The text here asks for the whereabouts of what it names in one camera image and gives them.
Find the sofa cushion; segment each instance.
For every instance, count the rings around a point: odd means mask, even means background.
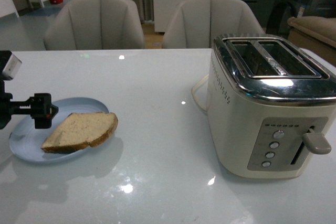
[[[336,18],[305,16],[290,18],[289,26],[336,48]]]

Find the bread crust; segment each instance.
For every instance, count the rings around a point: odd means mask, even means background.
[[[97,113],[101,113],[102,115],[105,115],[104,112],[93,112],[93,113],[72,113],[70,114],[67,118],[69,118],[71,115],[88,115],[88,114],[95,114],[97,115]],[[44,146],[45,143],[48,142],[49,138],[53,135],[53,132],[50,136],[48,136],[45,141],[42,143],[41,145],[41,149],[46,152],[46,153],[71,153],[71,152],[75,152],[75,151],[78,151],[78,150],[82,150],[82,149],[85,149],[86,147],[90,146],[90,147],[96,147],[100,144],[102,144],[103,142],[105,142],[116,130],[117,126],[118,126],[118,118],[117,116],[110,112],[109,114],[112,114],[114,116],[114,121],[113,123],[109,126],[109,128],[107,129],[106,132],[102,133],[100,135],[100,137],[94,139],[94,140],[91,140],[91,141],[86,141],[86,140],[83,140],[81,143],[77,143],[77,144],[67,144],[67,145],[62,145],[62,146],[57,146],[57,145],[54,145],[54,146]],[[62,125],[66,123],[66,119],[64,119],[58,127],[56,127],[56,129],[54,130],[57,131],[58,128]]]

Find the toaster button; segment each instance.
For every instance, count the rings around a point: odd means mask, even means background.
[[[266,156],[267,158],[273,158],[273,157],[275,156],[275,153],[274,153],[274,152],[267,152],[267,153],[265,154],[265,156]]]
[[[270,161],[264,161],[264,162],[262,162],[261,165],[262,165],[263,167],[268,167],[268,166],[271,165],[271,162],[270,162]]]
[[[276,131],[275,133],[273,133],[273,137],[274,137],[275,139],[282,138],[284,135],[285,135],[284,131],[281,131],[281,130]]]
[[[271,142],[270,144],[269,144],[269,147],[271,147],[271,149],[276,149],[276,148],[278,148],[279,147],[279,142]]]

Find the toaster lever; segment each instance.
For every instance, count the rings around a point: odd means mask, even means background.
[[[331,152],[331,146],[323,133],[316,133],[312,128],[308,133],[302,135],[302,141],[307,149],[314,154],[328,154]]]

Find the floor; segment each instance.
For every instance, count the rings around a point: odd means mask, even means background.
[[[45,50],[43,36],[62,7],[70,0],[25,14],[19,18],[5,17],[0,20],[0,50],[42,51]],[[162,34],[155,33],[154,24],[142,24],[145,48],[162,48]]]

